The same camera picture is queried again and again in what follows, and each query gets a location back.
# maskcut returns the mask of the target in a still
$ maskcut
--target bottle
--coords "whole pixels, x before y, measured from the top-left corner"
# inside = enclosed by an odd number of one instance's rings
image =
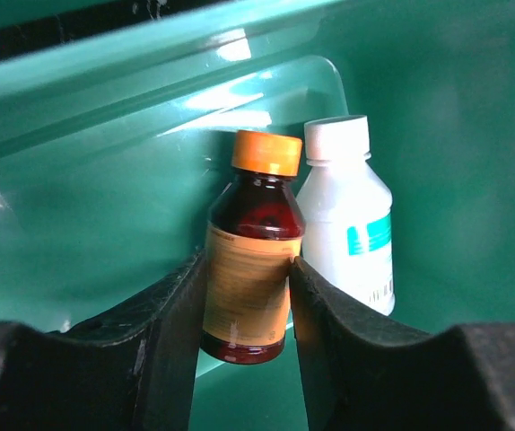
[[[208,291],[202,349],[234,364],[261,364],[284,349],[291,259],[305,223],[289,182],[301,140],[240,130],[236,176],[209,210]]]
[[[305,124],[312,166],[297,200],[308,224],[303,258],[335,287],[385,315],[395,306],[392,197],[366,161],[367,117]]]

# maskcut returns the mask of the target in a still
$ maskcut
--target barcode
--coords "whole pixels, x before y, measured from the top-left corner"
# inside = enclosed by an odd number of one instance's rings
[[[378,302],[381,298],[384,298],[386,296],[389,296],[393,293],[393,280],[389,280],[383,287],[377,289],[377,290],[374,290],[370,297],[369,297],[369,302],[370,303],[376,303]]]

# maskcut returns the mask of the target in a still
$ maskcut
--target green plastic container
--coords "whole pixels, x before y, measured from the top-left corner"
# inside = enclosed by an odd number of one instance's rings
[[[498,0],[243,0],[0,63],[0,319],[67,330],[149,286],[202,245],[236,129],[346,113],[368,115],[394,195],[392,317],[515,321],[515,2]],[[190,428],[306,429],[287,341],[265,365],[201,353]]]

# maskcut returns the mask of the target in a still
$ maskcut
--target dark liquid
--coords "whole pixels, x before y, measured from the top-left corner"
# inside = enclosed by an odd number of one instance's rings
[[[247,238],[291,240],[305,233],[305,222],[289,187],[291,178],[236,170],[237,176],[210,207],[218,229]],[[202,349],[234,364],[261,364],[284,349],[285,338],[262,347],[233,345],[204,332]]]

